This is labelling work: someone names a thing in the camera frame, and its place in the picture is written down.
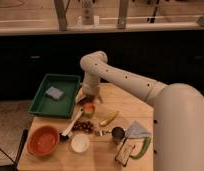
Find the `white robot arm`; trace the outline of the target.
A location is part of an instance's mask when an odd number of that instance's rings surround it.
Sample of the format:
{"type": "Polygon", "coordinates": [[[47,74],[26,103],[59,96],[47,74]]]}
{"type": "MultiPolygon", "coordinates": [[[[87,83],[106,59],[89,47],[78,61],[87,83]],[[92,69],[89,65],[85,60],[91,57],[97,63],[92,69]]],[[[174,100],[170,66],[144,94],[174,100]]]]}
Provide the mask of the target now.
{"type": "Polygon", "coordinates": [[[85,95],[97,96],[104,79],[153,108],[153,171],[204,171],[204,96],[196,88],[112,67],[103,51],[83,56],[80,66],[85,95]]]}

